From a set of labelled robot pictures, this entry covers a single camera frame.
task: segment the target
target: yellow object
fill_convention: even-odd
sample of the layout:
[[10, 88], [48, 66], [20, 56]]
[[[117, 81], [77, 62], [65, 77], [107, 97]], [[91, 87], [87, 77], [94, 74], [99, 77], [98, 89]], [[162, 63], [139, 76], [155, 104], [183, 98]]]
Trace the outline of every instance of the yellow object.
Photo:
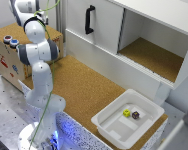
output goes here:
[[123, 111], [123, 115], [124, 115], [125, 117], [129, 117], [129, 116], [130, 116], [130, 111], [129, 111], [128, 109], [125, 109], [125, 110]]

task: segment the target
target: brown box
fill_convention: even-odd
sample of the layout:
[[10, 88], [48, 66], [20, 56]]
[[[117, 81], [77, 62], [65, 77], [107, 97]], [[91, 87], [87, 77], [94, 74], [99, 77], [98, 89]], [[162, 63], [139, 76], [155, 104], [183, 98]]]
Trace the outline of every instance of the brown box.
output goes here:
[[[63, 35], [49, 26], [47, 26], [47, 30], [51, 39], [60, 49], [58, 57], [60, 59], [63, 57]], [[19, 27], [16, 23], [0, 29], [0, 74], [21, 90], [18, 79], [21, 81], [26, 79], [31, 75], [32, 70], [30, 66], [26, 66], [20, 62], [16, 49], [12, 49], [9, 45], [4, 44], [3, 38], [6, 35], [11, 35], [13, 39], [19, 40], [20, 44], [28, 44], [31, 42], [28, 40], [23, 28]]]

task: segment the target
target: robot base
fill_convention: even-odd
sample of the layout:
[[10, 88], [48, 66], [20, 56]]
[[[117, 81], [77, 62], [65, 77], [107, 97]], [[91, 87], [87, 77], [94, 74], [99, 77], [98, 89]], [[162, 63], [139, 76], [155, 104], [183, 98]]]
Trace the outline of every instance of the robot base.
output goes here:
[[[38, 125], [38, 122], [29, 124], [20, 132], [19, 137], [18, 137], [18, 150], [50, 150], [49, 147], [46, 149], [43, 149], [42, 146], [36, 147], [34, 144], [32, 144], [31, 148], [29, 149], [31, 142], [28, 140], [28, 138], [31, 135], [31, 133], [34, 131], [37, 125]], [[64, 138], [57, 137], [57, 141], [58, 141], [58, 150], [60, 150], [64, 143]]]

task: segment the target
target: open cabinet compartment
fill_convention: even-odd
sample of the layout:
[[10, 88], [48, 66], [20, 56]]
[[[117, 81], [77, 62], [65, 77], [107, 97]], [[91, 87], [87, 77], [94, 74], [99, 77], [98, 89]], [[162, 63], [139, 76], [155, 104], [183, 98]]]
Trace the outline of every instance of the open cabinet compartment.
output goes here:
[[118, 55], [151, 70], [152, 76], [172, 88], [188, 76], [188, 35], [128, 9], [124, 12]]

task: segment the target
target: shelf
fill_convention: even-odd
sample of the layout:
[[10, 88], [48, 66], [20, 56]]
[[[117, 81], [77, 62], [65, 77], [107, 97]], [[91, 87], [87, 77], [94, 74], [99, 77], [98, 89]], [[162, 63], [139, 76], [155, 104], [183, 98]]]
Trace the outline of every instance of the shelf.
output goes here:
[[181, 0], [109, 0], [188, 35], [188, 3]]
[[160, 76], [175, 82], [184, 59], [143, 38], [119, 51]]

